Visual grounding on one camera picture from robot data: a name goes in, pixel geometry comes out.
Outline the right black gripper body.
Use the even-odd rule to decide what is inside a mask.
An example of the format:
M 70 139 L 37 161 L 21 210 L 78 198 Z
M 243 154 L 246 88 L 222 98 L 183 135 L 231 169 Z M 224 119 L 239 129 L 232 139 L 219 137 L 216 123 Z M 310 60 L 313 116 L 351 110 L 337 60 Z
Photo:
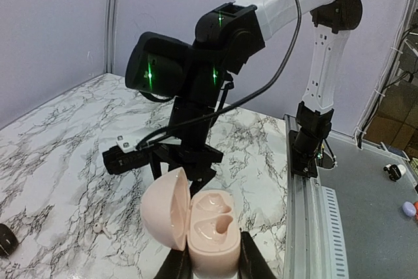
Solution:
M 179 145 L 142 139 L 136 149 L 148 154 L 154 178 L 162 162 L 188 171 L 192 191 L 216 175 L 213 163 L 223 153 L 206 144 L 211 117 L 224 82 L 232 82 L 249 57 L 265 47 L 255 5 L 225 3 L 202 16 L 193 44 L 147 31 L 139 37 L 125 74 L 125 85 L 146 98 L 174 99 L 166 137 Z

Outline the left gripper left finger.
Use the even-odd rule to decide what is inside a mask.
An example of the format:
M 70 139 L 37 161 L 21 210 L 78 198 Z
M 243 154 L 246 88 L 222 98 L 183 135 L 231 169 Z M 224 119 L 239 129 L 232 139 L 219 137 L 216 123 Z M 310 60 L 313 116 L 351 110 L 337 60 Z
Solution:
M 155 279 L 192 279 L 193 267 L 189 252 L 172 249 L 155 275 Z

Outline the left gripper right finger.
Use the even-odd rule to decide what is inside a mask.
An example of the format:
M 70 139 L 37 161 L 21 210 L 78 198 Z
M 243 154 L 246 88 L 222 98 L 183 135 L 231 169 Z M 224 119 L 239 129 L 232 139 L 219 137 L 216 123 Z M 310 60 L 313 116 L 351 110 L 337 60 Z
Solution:
M 256 243 L 247 231 L 241 232 L 238 278 L 276 279 Z

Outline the pink round earbud case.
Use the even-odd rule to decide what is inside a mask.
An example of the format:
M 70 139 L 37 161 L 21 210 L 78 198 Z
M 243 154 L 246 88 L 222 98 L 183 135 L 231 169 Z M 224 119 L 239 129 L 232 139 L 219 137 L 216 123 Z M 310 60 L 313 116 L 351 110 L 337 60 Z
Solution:
M 238 270 L 241 235 L 233 196 L 224 190 L 192 195 L 181 167 L 163 174 L 144 192 L 140 214 L 162 245 L 187 250 L 200 278 L 230 278 Z

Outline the pink earbud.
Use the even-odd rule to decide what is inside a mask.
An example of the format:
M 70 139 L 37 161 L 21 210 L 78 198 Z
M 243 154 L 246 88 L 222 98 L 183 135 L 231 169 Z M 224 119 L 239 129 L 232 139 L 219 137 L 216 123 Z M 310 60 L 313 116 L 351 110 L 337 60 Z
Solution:
M 97 234 L 104 234 L 108 239 L 112 238 L 112 235 L 108 232 L 108 230 L 106 229 L 105 225 L 103 223 L 100 222 L 96 222 L 93 225 L 93 232 L 97 233 Z

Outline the black earbud charging case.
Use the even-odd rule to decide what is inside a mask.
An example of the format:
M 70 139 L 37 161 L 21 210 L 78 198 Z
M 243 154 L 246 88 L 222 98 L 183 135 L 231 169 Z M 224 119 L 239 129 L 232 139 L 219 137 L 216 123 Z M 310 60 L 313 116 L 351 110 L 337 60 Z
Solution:
M 16 235 L 5 224 L 0 224 L 0 246 L 1 257 L 9 256 L 14 253 L 19 245 Z

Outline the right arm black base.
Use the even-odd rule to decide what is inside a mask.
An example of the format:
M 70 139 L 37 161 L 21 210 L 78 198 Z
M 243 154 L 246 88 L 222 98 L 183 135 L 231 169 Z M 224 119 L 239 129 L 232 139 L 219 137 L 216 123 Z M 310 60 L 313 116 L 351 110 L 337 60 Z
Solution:
M 316 158 L 320 145 L 328 137 L 332 127 L 334 110 L 321 114 L 312 111 L 304 101 L 298 104 L 296 122 L 299 130 L 290 130 L 290 168 L 292 174 L 305 178 L 317 178 Z

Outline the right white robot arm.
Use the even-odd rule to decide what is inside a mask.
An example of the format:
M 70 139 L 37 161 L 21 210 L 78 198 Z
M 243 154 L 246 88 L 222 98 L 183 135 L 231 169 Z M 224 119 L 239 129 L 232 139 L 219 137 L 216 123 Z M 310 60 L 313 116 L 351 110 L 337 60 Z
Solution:
M 316 177 L 318 151 L 332 126 L 339 64 L 350 33 L 360 24 L 361 0 L 236 0 L 202 16 L 192 44 L 143 33 L 129 58 L 125 85 L 151 101 L 174 105 L 166 127 L 131 140 L 118 139 L 120 150 L 137 157 L 137 167 L 150 165 L 155 178 L 161 176 L 162 162 L 181 166 L 191 190 L 200 190 L 215 176 L 212 165 L 223 159 L 206 142 L 217 118 L 270 88 L 266 84 L 226 105 L 233 76 L 283 26 L 300 25 L 307 13 L 312 17 L 313 56 L 297 108 L 298 131 L 291 132 L 289 140 L 291 172 Z

